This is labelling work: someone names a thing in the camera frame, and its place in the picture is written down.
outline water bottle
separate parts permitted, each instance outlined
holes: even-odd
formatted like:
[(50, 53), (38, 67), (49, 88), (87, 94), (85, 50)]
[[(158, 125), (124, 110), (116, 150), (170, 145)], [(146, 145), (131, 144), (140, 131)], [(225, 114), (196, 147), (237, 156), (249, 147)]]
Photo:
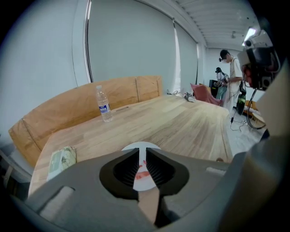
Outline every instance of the water bottle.
[(104, 122), (110, 122), (113, 119), (112, 112), (110, 110), (109, 101), (107, 96), (102, 90), (102, 86), (97, 86), (97, 101), (101, 111), (101, 116), (103, 117)]

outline person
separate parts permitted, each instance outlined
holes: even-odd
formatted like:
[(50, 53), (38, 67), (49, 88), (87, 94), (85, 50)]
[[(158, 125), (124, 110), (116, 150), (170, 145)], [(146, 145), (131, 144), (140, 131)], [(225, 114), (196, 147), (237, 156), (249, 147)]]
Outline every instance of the person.
[(220, 52), (220, 62), (230, 63), (230, 78), (227, 83), (227, 91), (222, 100), (222, 106), (230, 112), (237, 103), (237, 97), (240, 92), (240, 83), (242, 81), (242, 71), (237, 58), (232, 56), (227, 50), (223, 49)]
[(216, 87), (218, 87), (216, 99), (220, 100), (224, 98), (225, 93), (227, 91), (227, 79), (229, 78), (229, 76), (226, 73), (223, 73), (220, 67), (217, 67), (216, 74), (217, 74)]

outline ceiling light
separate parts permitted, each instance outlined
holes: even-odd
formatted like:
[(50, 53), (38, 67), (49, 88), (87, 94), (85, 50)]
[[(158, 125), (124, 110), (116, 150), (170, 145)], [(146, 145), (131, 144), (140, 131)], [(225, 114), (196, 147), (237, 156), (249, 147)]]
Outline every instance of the ceiling light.
[(254, 35), (256, 33), (256, 29), (253, 28), (249, 28), (248, 33), (246, 34), (246, 37), (244, 39), (244, 42), (242, 44), (242, 46), (245, 46), (245, 41), (248, 40), (248, 38), (250, 38), (252, 35)]

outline floor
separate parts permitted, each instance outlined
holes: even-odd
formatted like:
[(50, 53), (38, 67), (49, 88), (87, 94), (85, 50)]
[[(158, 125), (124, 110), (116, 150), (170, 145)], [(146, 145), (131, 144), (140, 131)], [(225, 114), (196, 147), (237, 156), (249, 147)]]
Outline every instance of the floor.
[[(260, 130), (252, 129), (248, 124), (243, 123), (243, 121), (247, 121), (246, 116), (235, 114), (235, 112), (236, 110), (233, 109), (227, 123), (227, 135), (233, 156), (237, 153), (248, 151), (254, 144), (260, 141), (266, 130), (266, 128)], [(235, 117), (231, 126), (231, 118), (234, 114)]]

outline chair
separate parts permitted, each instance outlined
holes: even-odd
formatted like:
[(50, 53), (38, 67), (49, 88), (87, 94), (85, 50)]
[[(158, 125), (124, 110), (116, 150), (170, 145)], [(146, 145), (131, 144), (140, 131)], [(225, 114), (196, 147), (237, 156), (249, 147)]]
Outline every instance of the chair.
[(162, 95), (161, 76), (144, 76), (94, 82), (49, 99), (9, 129), (15, 146), (33, 167), (53, 133), (101, 115), (96, 98), (97, 85), (102, 85), (111, 109)]
[(208, 102), (216, 106), (221, 104), (221, 100), (215, 99), (211, 93), (208, 92), (205, 85), (193, 85), (192, 83), (190, 83), (190, 85), (197, 100)]

